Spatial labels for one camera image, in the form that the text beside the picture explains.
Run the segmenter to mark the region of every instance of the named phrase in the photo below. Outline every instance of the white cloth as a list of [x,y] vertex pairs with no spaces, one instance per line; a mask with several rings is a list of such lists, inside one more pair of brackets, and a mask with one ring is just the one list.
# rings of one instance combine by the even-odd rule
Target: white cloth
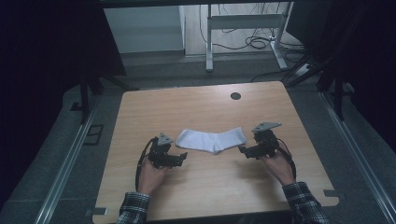
[[185,129],[178,136],[176,145],[216,154],[226,148],[245,144],[246,141],[247,139],[242,133],[241,127],[225,133],[203,133]]

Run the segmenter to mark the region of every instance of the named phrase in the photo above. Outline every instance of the white wall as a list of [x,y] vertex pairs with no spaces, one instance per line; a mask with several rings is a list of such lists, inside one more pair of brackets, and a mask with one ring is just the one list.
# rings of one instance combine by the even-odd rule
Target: white wall
[[184,49],[179,6],[106,8],[105,13],[120,53]]

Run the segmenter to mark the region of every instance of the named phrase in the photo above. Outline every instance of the plaid sleeve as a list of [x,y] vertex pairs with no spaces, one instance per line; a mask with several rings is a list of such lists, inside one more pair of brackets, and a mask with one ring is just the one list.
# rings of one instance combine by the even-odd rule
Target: plaid sleeve
[[290,184],[282,189],[291,208],[293,223],[331,223],[305,182]]
[[116,224],[144,223],[149,207],[149,196],[138,192],[126,192]]

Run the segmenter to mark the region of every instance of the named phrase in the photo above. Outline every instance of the metal frame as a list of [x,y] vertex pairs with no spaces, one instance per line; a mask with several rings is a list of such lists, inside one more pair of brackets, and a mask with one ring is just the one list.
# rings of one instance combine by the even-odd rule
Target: metal frame
[[347,125],[338,117],[336,112],[334,112],[334,110],[332,109],[334,107],[334,105],[332,104],[332,99],[329,97],[328,94],[324,92],[320,92],[319,97],[326,105],[335,127],[341,134],[346,144],[346,148],[348,149],[350,156],[355,161],[356,165],[361,171],[361,175],[363,176],[366,184],[373,193],[373,196],[375,197],[376,202],[384,213],[384,216],[387,219],[388,223],[396,223],[396,206],[393,203],[393,200],[390,198],[384,185],[381,183],[381,181],[378,179],[375,172],[371,168],[370,163],[364,157],[361,148],[359,147],[352,133],[349,131]]
[[212,30],[254,28],[278,28],[276,38],[271,41],[270,45],[280,69],[287,70],[288,66],[280,53],[279,43],[288,20],[290,5],[291,2],[288,2],[283,13],[223,16],[212,16],[211,5],[207,5],[206,72],[213,71]]
[[70,173],[72,172],[74,163],[78,157],[78,153],[84,143],[85,136],[91,126],[93,118],[96,114],[97,107],[99,106],[101,96],[93,96],[92,108],[90,114],[87,116],[86,122],[81,124],[73,141],[72,146],[69,148],[64,162],[60,167],[58,174],[55,176],[52,186],[49,189],[46,199],[44,200],[40,211],[35,219],[35,224],[48,224],[52,218],[55,208],[61,198],[64,191],[67,180],[69,179]]

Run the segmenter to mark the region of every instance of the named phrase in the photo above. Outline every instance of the gray floor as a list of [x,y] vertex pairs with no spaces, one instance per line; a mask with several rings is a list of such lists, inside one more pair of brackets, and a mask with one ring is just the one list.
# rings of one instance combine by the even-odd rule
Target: gray floor
[[[141,89],[248,83],[254,77],[254,81],[270,81],[280,80],[283,76],[267,74],[257,77],[278,71],[271,54],[216,56],[215,70],[210,74],[205,72],[205,58],[184,57],[171,52],[123,55],[123,60],[128,77],[122,80]],[[312,77],[297,87],[288,89],[288,93],[340,197],[338,205],[325,207],[324,211],[334,223],[388,223],[316,91],[317,80],[318,77]],[[97,146],[82,147],[50,223],[92,223],[92,209],[95,207],[124,93],[119,86],[105,79],[101,81],[105,92],[100,96],[92,125],[103,125],[102,137]],[[31,167],[5,204],[0,223],[34,223],[78,131],[80,113],[70,111],[72,104],[78,101],[78,87],[64,95],[64,108]],[[394,201],[395,154],[360,116],[347,97],[344,99],[344,115],[346,124],[356,137],[366,159]],[[94,140],[87,137],[85,142],[92,143]],[[255,217],[255,223],[268,223],[263,214],[250,217]]]

